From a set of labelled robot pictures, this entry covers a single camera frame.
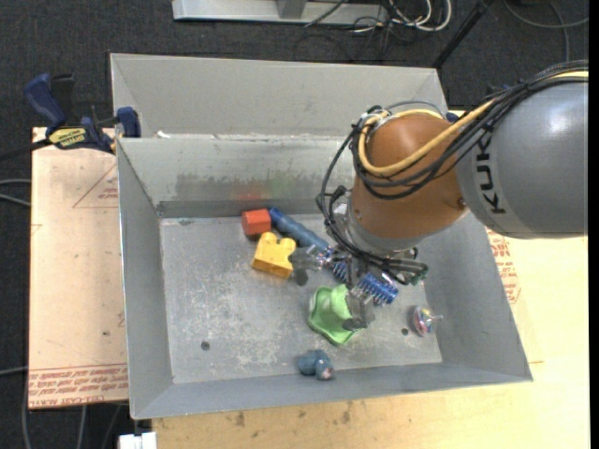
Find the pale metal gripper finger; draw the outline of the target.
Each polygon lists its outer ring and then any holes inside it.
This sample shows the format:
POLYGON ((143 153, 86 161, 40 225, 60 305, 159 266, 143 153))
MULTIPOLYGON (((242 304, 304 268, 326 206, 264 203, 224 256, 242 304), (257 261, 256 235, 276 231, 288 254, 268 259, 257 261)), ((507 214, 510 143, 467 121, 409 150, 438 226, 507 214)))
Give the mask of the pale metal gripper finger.
POLYGON ((288 256, 292 267, 292 279, 297 285, 305 285, 309 280, 309 271, 329 269, 333 277, 342 283, 347 281, 347 266, 345 260, 333 250, 323 253, 315 245, 297 248, 288 256))
POLYGON ((399 290, 385 273, 365 273, 358 282, 347 288, 345 302, 349 316, 343 320, 343 329, 359 331, 375 319, 375 307, 394 302, 399 290))

